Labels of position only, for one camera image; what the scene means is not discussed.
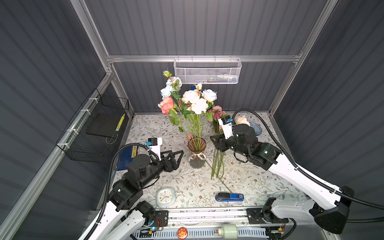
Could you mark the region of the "white blue flower spray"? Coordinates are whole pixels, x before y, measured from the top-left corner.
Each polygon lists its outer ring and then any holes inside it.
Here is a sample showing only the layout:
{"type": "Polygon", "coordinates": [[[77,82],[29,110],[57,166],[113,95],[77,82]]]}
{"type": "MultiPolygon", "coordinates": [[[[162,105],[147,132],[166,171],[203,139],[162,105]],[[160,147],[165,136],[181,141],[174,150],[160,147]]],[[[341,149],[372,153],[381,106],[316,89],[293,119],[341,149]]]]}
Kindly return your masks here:
{"type": "Polygon", "coordinates": [[[183,103],[182,97],[179,95],[181,90],[182,81],[178,77],[172,76],[170,71],[163,71],[163,75],[167,78],[166,86],[161,89],[162,100],[165,97],[172,97],[174,103],[177,105],[176,110],[178,115],[182,117],[183,126],[186,128],[188,133],[191,133],[187,127],[187,121],[185,115],[190,112],[186,110],[186,104],[183,103]]]}

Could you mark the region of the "coral pink rose stem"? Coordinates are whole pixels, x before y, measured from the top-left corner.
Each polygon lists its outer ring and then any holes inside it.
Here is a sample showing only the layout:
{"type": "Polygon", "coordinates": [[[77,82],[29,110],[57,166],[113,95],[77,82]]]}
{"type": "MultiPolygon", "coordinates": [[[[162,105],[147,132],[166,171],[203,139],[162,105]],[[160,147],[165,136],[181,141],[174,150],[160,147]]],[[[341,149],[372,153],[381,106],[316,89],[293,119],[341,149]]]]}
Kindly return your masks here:
{"type": "Polygon", "coordinates": [[[188,133],[186,128],[183,126],[182,117],[178,115],[176,110],[177,105],[174,103],[172,97],[165,97],[159,104],[158,107],[161,109],[162,113],[169,116],[170,122],[177,126],[181,133],[186,134],[188,141],[191,141],[194,137],[193,134],[188,133]]]}

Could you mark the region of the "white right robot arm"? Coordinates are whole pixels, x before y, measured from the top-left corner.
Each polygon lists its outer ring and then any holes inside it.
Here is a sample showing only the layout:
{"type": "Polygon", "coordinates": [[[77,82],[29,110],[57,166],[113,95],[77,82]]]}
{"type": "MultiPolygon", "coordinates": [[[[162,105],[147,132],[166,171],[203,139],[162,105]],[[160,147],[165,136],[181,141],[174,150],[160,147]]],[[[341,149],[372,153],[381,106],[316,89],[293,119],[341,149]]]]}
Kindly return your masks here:
{"type": "Polygon", "coordinates": [[[247,162],[269,171],[304,192],[305,201],[287,202],[268,198],[260,214],[266,223],[287,219],[315,222],[322,229],[341,234],[347,223],[351,201],[336,194],[339,187],[330,184],[307,170],[295,167],[287,154],[272,144],[258,141],[255,131],[246,124],[224,126],[224,133],[211,136],[217,150],[232,150],[234,156],[246,157],[247,162]]]}

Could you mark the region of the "artificial flower bunch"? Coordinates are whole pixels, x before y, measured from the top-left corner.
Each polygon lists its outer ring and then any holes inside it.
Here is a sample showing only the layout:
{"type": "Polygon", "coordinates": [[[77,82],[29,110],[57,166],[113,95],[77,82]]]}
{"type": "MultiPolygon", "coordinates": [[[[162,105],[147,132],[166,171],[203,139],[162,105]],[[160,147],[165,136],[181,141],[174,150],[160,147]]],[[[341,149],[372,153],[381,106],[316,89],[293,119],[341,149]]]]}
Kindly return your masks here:
{"type": "Polygon", "coordinates": [[[228,114],[225,111],[223,111],[222,107],[220,106],[213,106],[209,110],[209,113],[211,113],[213,116],[213,119],[210,120],[214,129],[214,135],[211,136],[211,142],[214,144],[214,147],[215,147],[211,179],[217,178],[225,187],[227,187],[223,182],[223,177],[225,173],[225,166],[224,166],[225,153],[220,151],[220,146],[218,144],[220,144],[220,141],[223,138],[223,134],[224,134],[222,126],[220,126],[219,124],[219,120],[221,118],[227,117],[228,114]]]}

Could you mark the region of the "pale pink rose stem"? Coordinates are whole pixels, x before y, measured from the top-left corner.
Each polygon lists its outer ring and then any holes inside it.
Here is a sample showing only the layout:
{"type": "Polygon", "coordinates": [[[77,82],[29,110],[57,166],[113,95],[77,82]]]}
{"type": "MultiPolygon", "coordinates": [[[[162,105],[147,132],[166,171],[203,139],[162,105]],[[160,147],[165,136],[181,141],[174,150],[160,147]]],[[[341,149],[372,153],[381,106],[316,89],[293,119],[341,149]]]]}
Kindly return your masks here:
{"type": "Polygon", "coordinates": [[[247,126],[250,126],[250,123],[247,121],[246,116],[240,116],[237,119],[235,119],[236,125],[245,124],[247,126]]]}

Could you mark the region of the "cream rose stem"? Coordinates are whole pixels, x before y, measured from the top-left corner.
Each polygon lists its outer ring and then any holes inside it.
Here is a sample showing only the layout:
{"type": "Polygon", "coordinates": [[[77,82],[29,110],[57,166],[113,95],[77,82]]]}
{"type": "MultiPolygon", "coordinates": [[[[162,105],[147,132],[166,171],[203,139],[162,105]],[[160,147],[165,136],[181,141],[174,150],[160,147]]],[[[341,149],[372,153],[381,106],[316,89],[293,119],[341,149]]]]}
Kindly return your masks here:
{"type": "Polygon", "coordinates": [[[194,136],[201,138],[202,132],[200,131],[201,127],[201,114],[205,113],[208,108],[207,100],[201,97],[202,84],[196,85],[197,89],[190,91],[189,93],[189,102],[191,103],[191,110],[195,114],[191,119],[194,123],[194,136]]]}

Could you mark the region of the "red glass vase with ribbon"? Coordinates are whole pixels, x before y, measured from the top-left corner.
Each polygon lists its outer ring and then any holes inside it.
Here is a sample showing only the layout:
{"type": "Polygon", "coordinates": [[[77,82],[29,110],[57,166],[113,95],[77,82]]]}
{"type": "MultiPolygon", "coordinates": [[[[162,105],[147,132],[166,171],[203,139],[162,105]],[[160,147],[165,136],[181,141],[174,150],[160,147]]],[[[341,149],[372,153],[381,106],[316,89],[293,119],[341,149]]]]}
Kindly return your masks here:
{"type": "Polygon", "coordinates": [[[203,138],[191,138],[188,141],[188,148],[191,151],[191,155],[188,158],[188,161],[192,168],[200,169],[206,163],[206,155],[204,150],[207,147],[207,142],[203,138]]]}

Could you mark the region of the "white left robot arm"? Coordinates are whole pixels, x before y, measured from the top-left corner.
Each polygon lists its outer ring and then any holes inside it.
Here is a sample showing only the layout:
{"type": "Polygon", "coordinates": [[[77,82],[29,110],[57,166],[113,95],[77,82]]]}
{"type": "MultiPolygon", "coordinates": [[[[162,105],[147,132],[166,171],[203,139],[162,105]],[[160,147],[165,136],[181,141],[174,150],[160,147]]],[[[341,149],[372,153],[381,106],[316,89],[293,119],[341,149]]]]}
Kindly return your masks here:
{"type": "Polygon", "coordinates": [[[155,163],[151,155],[139,154],[128,164],[128,171],[113,184],[106,203],[97,217],[80,236],[81,240],[125,240],[143,226],[151,226],[156,219],[155,208],[141,201],[144,189],[180,166],[183,151],[165,151],[155,163]]]}

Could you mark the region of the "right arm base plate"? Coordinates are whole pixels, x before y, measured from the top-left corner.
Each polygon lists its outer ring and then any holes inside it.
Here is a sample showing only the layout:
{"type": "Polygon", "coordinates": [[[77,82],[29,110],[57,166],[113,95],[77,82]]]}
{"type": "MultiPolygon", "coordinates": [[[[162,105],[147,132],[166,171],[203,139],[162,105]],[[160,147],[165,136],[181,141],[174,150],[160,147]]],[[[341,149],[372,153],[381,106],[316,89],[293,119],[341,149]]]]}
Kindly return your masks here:
{"type": "Polygon", "coordinates": [[[272,211],[263,210],[263,208],[246,209],[248,221],[250,224],[287,224],[288,218],[280,219],[272,211]]]}

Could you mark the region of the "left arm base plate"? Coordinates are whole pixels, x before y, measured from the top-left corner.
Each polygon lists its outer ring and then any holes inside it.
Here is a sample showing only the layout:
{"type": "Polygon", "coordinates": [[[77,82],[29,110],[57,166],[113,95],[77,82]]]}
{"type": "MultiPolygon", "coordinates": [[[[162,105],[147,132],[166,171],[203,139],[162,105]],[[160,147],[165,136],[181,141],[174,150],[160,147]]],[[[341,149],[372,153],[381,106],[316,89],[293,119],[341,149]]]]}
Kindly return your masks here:
{"type": "Polygon", "coordinates": [[[167,227],[169,220],[169,211],[155,211],[149,226],[151,228],[167,227]]]}

